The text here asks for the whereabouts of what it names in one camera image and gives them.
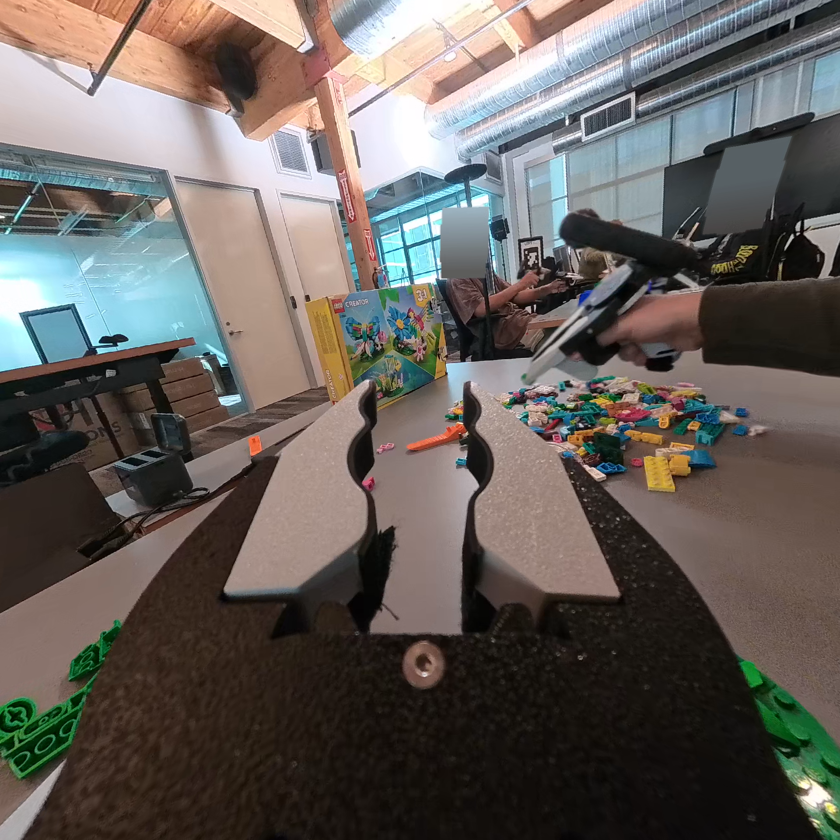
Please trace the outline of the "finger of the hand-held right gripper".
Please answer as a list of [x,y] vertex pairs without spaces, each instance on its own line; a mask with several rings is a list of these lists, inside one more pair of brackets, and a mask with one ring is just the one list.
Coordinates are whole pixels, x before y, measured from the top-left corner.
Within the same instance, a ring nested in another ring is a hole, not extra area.
[[574,360],[560,348],[546,346],[539,352],[539,382],[555,377],[559,380],[586,382],[596,377],[599,367],[585,360]]
[[558,327],[551,335],[540,345],[537,352],[531,357],[531,361],[529,367],[521,377],[521,381],[525,385],[534,385],[539,382],[539,352],[542,348],[550,347],[550,348],[560,348],[562,350],[562,344],[566,341],[574,332],[575,329],[578,329],[577,322],[581,319],[581,309],[576,309],[577,314],[573,315],[571,320],[567,321],[563,326]]

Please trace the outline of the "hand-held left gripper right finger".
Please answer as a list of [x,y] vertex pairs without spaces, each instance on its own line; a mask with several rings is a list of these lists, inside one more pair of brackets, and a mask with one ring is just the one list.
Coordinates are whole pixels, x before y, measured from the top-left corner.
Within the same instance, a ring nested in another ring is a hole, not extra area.
[[468,381],[463,630],[484,632],[503,607],[541,628],[554,604],[618,603],[602,548],[562,458],[488,390]]

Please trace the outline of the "green brick leaf build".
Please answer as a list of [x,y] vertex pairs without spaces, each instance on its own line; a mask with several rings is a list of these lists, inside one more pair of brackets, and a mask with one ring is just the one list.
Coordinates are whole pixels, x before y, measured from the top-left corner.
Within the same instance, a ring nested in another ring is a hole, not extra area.
[[821,838],[839,838],[839,747],[822,724],[754,663],[738,660],[773,753]]

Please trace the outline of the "person's right hand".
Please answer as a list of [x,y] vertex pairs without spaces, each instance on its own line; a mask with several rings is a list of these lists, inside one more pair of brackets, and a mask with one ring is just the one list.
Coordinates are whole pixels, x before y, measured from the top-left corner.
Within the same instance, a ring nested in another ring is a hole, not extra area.
[[617,344],[619,357],[630,364],[646,367],[644,346],[662,343],[672,350],[694,352],[702,349],[700,329],[700,291],[672,296],[645,296],[598,337],[602,347]]

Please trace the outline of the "pile of colourful bricks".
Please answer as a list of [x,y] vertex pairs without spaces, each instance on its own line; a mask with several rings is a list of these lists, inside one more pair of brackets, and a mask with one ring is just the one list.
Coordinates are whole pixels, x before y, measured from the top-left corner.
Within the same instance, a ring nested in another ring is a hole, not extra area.
[[494,397],[532,438],[594,481],[633,471],[650,492],[673,493],[678,479],[716,468],[711,450],[724,436],[770,431],[747,407],[713,402],[684,381],[654,385],[606,375],[525,385]]

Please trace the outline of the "black office chair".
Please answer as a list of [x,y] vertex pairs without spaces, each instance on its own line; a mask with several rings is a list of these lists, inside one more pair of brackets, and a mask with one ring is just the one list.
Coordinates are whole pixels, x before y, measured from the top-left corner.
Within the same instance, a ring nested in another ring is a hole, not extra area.
[[468,362],[471,358],[475,335],[470,328],[463,323],[455,308],[455,304],[452,302],[449,294],[448,280],[444,278],[438,279],[437,289],[448,312],[448,319],[454,324],[455,332],[458,336],[459,360],[461,363]]

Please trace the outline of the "orange brick separator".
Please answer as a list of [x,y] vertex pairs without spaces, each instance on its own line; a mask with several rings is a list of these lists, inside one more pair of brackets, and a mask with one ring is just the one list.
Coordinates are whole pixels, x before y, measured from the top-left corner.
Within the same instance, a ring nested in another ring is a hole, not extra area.
[[406,452],[417,454],[427,452],[433,448],[451,444],[460,445],[461,438],[467,434],[466,426],[463,423],[447,425],[445,430],[431,437],[423,438],[406,446]]

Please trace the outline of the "grey charger dock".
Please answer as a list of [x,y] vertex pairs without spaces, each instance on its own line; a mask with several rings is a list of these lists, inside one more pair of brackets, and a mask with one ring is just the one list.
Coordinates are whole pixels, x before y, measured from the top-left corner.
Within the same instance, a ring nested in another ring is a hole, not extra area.
[[183,415],[153,413],[150,422],[155,445],[116,462],[112,471],[130,499],[157,508],[193,490],[186,468],[193,459],[193,446]]

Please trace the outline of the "stack of cardboard boxes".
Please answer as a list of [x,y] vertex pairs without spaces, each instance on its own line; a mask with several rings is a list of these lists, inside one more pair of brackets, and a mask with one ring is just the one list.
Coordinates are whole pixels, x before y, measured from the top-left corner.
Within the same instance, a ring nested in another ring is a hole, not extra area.
[[[203,431],[229,419],[228,408],[220,402],[209,370],[198,358],[163,365],[162,388],[171,409],[184,417],[190,434]],[[133,455],[155,445],[151,416],[156,412],[145,385],[132,385],[118,392],[98,396],[114,436],[125,455]],[[91,400],[73,404],[69,426],[87,435],[88,446],[65,460],[80,463],[88,470],[107,466],[119,459],[106,428]]]

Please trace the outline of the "colourful toy box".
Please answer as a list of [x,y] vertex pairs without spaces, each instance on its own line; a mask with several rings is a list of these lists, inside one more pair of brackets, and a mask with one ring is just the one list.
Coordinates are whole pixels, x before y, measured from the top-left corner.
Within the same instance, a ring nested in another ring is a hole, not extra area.
[[442,301],[432,282],[308,301],[330,402],[370,381],[384,406],[446,377]]

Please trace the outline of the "white door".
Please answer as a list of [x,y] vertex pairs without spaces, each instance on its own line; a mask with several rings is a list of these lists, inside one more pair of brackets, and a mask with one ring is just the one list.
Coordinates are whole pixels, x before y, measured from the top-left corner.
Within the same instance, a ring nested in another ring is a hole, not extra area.
[[282,191],[278,198],[304,298],[355,291],[336,201]]
[[185,177],[173,186],[248,410],[313,387],[306,340],[259,191]]

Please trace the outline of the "black round ceiling fixture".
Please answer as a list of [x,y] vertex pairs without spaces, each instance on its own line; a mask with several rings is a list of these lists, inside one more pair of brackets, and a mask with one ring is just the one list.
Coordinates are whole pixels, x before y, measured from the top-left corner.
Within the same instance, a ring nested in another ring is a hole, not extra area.
[[245,103],[258,91],[255,63],[245,47],[228,41],[217,45],[214,63],[228,101],[228,114],[241,119]]

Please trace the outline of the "white duct vent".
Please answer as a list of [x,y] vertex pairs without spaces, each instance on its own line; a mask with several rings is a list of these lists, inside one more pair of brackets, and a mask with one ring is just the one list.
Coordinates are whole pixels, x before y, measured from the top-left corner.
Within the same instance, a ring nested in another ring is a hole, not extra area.
[[630,91],[581,114],[581,141],[590,142],[636,122],[637,95]]

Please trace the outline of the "silver air duct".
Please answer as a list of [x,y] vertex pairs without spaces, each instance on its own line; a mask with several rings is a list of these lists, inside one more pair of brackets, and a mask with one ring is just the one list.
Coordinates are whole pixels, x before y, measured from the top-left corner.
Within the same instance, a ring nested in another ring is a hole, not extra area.
[[826,1],[717,3],[458,131],[455,150],[465,161],[825,5]]
[[441,16],[433,1],[328,1],[342,42],[366,60],[382,56],[420,27]]
[[720,2],[611,2],[527,49],[482,78],[426,107],[424,120],[437,140],[616,55]]

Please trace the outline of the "white wall vent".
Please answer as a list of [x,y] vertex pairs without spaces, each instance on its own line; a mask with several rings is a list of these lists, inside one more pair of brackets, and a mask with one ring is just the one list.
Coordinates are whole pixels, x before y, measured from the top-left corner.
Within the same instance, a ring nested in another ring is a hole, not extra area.
[[304,179],[312,177],[307,143],[300,131],[279,129],[270,136],[269,145],[279,174]]

